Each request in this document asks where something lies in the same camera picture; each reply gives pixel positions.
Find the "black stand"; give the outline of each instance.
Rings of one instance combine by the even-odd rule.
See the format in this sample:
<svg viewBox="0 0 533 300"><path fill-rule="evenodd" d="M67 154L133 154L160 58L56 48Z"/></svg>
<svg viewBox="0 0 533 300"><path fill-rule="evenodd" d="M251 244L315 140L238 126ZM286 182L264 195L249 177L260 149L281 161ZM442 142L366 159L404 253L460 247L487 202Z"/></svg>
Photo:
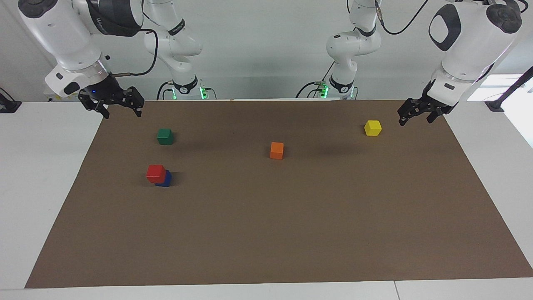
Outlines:
<svg viewBox="0 0 533 300"><path fill-rule="evenodd" d="M511 85L511 87L509 87L509 89L506 90L497 100L485 101L485 104L493 112L504 112L502 108L503 101L505 101L505 99L507 99L519 87L528 82L532 77L533 67L529 68L529 70L527 70L524 75L520 76L520 78L515 83L513 83L513 85Z"/></svg>
<svg viewBox="0 0 533 300"><path fill-rule="evenodd" d="M22 104L22 102L20 101L10 101L8 100L7 98L4 97L4 95L2 95L0 93L0 107L4 107L4 108L0 108L0 114L12 114L14 112L17 111L17 109L19 109L19 106Z"/></svg>

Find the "white table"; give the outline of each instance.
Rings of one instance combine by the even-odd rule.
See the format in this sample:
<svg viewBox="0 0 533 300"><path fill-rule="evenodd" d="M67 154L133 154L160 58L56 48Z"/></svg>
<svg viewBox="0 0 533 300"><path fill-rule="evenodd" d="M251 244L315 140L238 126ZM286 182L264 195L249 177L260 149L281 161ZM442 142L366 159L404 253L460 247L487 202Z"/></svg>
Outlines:
<svg viewBox="0 0 533 300"><path fill-rule="evenodd" d="M483 103L446 119L533 265L533 149ZM100 122L76 102L0 115L0 299L533 299L533 278L22 290Z"/></svg>

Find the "brown paper mat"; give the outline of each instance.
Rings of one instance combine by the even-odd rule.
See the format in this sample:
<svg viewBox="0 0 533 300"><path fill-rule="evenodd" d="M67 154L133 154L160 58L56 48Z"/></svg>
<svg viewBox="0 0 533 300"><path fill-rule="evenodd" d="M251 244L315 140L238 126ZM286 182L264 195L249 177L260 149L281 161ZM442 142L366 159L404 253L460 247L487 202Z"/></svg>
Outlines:
<svg viewBox="0 0 533 300"><path fill-rule="evenodd" d="M111 107L26 287L533 277L444 118L400 104Z"/></svg>

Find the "wooden block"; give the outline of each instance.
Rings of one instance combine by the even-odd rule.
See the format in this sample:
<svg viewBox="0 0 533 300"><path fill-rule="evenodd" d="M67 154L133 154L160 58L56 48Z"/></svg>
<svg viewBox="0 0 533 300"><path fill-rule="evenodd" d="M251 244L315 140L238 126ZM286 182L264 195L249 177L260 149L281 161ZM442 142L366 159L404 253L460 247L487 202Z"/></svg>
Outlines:
<svg viewBox="0 0 533 300"><path fill-rule="evenodd" d="M166 170L161 164L151 164L146 171L146 178L151 183L161 184L165 182Z"/></svg>
<svg viewBox="0 0 533 300"><path fill-rule="evenodd" d="M270 158L274 160L283 159L283 143L273 141L270 145Z"/></svg>
<svg viewBox="0 0 533 300"><path fill-rule="evenodd" d="M172 181L172 174L170 173L170 171L166 170L165 182L156 183L156 186L169 187L171 181Z"/></svg>
<svg viewBox="0 0 533 300"><path fill-rule="evenodd" d="M174 143L174 136L172 130L168 128L161 128L157 132L157 141L160 145L172 145Z"/></svg>
<svg viewBox="0 0 533 300"><path fill-rule="evenodd" d="M376 120L369 120L365 125L365 133L369 137L377 137L381 132L381 123Z"/></svg>

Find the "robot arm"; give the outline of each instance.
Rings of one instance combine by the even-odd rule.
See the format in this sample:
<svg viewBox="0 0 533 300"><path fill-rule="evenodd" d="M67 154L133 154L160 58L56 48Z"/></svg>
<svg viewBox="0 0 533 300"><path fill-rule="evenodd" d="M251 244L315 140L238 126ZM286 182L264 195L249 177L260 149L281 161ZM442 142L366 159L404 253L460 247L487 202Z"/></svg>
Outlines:
<svg viewBox="0 0 533 300"><path fill-rule="evenodd" d="M159 30L159 50L157 57L166 64L172 76L174 93L179 99L204 99L206 95L201 88L192 64L187 57L199 55L201 42L178 14L173 0L147 0L152 11L154 23L164 28ZM154 53L155 42L145 37L144 44L150 53Z"/></svg>
<svg viewBox="0 0 533 300"><path fill-rule="evenodd" d="M381 35L376 31L374 0L354 0L350 20L355 26L353 31L334 35L327 42L327 52L335 60L329 78L330 94L333 92L343 99L351 97L353 91L357 72L354 57L375 52L381 46Z"/></svg>
<svg viewBox="0 0 533 300"><path fill-rule="evenodd" d="M129 107L141 116L144 99L135 87L127 90L120 87L105 66L100 48L92 42L90 32L69 1L19 0L18 7L26 26L58 62L45 77L46 84L56 94L66 97L80 91L78 98L85 108L101 113L106 119L109 112L104 104ZM104 28L110 20L97 15L96 22L100 20Z"/></svg>
<svg viewBox="0 0 533 300"><path fill-rule="evenodd" d="M429 123L449 114L514 41L522 25L517 3L490 2L450 3L435 14L429 34L446 54L422 96L407 99L398 109L400 125L426 112Z"/></svg>

